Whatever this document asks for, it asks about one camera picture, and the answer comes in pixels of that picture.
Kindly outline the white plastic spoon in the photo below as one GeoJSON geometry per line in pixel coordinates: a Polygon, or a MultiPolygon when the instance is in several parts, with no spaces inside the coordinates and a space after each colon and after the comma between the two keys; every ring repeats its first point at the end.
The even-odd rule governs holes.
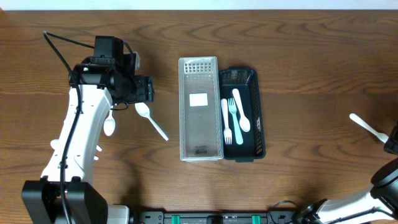
{"type": "Polygon", "coordinates": [[[169,138],[167,137],[167,135],[164,133],[164,131],[159,127],[159,125],[152,119],[151,115],[150,115],[150,109],[149,107],[145,104],[145,103],[136,103],[135,104],[135,109],[137,111],[137,113],[144,117],[147,118],[151,124],[153,125],[153,127],[155,127],[155,129],[157,130],[157,132],[166,140],[168,141],[169,138]]]}

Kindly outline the small white spoon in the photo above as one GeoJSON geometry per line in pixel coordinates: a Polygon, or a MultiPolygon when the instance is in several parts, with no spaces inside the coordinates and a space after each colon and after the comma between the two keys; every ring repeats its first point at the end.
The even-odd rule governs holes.
{"type": "Polygon", "coordinates": [[[103,124],[103,131],[105,135],[111,136],[116,129],[116,121],[113,118],[113,109],[111,108],[108,117],[105,119],[103,124]]]}

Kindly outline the clear plastic basket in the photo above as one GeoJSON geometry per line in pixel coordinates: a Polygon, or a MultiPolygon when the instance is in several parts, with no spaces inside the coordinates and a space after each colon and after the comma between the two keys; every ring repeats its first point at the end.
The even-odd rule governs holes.
{"type": "Polygon", "coordinates": [[[217,57],[178,60],[180,160],[216,161],[223,158],[221,99],[217,57]],[[206,93],[207,106],[191,107],[189,94],[206,93]]]}

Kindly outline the pale green plastic fork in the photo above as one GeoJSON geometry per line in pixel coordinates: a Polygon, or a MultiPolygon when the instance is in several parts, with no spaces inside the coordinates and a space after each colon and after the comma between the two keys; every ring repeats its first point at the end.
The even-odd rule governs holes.
{"type": "Polygon", "coordinates": [[[242,145],[243,144],[243,136],[241,134],[241,129],[239,126],[239,122],[237,119],[237,108],[233,98],[228,98],[228,111],[232,114],[233,117],[233,126],[234,126],[234,135],[236,144],[242,145]]]}

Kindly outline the white plastic fork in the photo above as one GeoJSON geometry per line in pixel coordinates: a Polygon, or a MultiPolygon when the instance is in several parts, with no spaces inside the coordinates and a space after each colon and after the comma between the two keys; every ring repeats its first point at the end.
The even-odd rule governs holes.
{"type": "Polygon", "coordinates": [[[232,131],[229,128],[229,120],[228,120],[228,102],[225,98],[221,99],[221,110],[224,121],[224,141],[226,145],[230,145],[232,143],[232,131]]]}

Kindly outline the cream plastic spoon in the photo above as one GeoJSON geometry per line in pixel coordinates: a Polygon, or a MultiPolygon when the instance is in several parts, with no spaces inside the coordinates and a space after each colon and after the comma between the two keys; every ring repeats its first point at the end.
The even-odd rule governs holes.
{"type": "Polygon", "coordinates": [[[243,104],[241,101],[240,92],[237,88],[234,88],[232,90],[232,94],[233,94],[234,100],[236,102],[236,105],[238,107],[239,114],[240,114],[239,125],[244,132],[248,133],[250,131],[251,125],[250,125],[250,122],[247,119],[246,115],[244,114],[244,109],[243,109],[243,104]]]}

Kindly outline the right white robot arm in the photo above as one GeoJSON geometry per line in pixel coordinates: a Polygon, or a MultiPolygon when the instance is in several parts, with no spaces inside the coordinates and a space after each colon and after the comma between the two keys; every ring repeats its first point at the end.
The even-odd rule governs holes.
{"type": "Polygon", "coordinates": [[[304,208],[295,223],[369,223],[397,220],[397,159],[382,166],[369,189],[349,197],[323,199],[304,208]]]}

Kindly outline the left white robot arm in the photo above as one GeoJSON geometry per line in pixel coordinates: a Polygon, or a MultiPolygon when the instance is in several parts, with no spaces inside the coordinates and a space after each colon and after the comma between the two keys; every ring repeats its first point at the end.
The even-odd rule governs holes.
{"type": "Polygon", "coordinates": [[[67,67],[67,116],[39,180],[27,180],[22,201],[33,223],[130,223],[126,205],[110,205],[93,187],[101,130],[114,105],[154,99],[151,77],[135,75],[140,58],[127,42],[98,35],[94,54],[67,67]]]}

